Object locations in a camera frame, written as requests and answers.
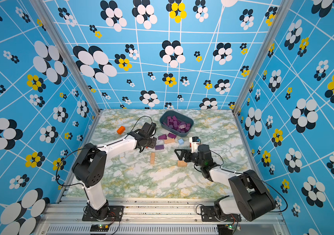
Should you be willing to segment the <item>purple tall triangle brick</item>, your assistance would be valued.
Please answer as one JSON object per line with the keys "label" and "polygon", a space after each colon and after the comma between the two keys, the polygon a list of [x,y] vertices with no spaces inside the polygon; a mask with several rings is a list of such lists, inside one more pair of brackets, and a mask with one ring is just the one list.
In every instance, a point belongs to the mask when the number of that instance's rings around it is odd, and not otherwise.
{"label": "purple tall triangle brick", "polygon": [[164,135],[160,135],[160,136],[158,137],[158,139],[159,139],[159,140],[167,140],[167,135],[166,135],[166,134],[164,134]]}

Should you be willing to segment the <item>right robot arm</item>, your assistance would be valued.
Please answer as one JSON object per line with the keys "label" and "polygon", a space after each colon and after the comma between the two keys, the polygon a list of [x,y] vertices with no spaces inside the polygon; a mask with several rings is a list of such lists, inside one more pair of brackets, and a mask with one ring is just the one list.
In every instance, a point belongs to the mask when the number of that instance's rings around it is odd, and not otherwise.
{"label": "right robot arm", "polygon": [[253,221],[276,208],[274,198],[255,171],[243,173],[226,170],[217,164],[208,145],[199,145],[195,151],[176,149],[178,160],[200,167],[203,177],[211,182],[231,188],[233,196],[224,196],[214,202],[213,214],[216,220],[224,222],[235,214]]}

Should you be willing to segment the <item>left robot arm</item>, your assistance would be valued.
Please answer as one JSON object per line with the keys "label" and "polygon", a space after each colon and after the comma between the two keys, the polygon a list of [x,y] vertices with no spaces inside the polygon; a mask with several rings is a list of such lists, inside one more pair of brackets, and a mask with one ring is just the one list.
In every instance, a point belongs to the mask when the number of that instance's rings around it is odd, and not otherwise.
{"label": "left robot arm", "polygon": [[88,143],[79,153],[72,166],[72,172],[80,184],[83,185],[88,202],[84,209],[86,219],[105,221],[106,219],[119,219],[119,216],[109,208],[109,202],[102,190],[101,179],[104,175],[107,158],[112,158],[128,151],[145,148],[154,148],[157,138],[156,123],[146,122],[141,129],[129,132],[126,136],[96,146]]}

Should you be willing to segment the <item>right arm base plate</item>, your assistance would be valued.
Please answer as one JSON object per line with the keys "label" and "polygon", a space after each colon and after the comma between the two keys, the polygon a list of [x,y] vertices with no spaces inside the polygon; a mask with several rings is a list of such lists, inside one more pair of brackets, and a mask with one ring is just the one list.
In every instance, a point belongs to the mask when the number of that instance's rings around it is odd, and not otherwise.
{"label": "right arm base plate", "polygon": [[223,214],[219,213],[219,209],[216,206],[204,206],[198,205],[196,207],[199,212],[198,215],[201,216],[202,222],[229,222],[236,223],[241,222],[242,218],[240,214]]}

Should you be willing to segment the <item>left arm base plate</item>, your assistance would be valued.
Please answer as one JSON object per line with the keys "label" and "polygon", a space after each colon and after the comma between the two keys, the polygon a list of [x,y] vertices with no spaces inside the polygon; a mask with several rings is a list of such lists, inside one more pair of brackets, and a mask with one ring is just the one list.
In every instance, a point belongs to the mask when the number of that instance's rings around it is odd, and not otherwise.
{"label": "left arm base plate", "polygon": [[82,221],[121,221],[124,209],[124,206],[104,206],[102,209],[95,210],[90,205],[87,205],[84,207]]}

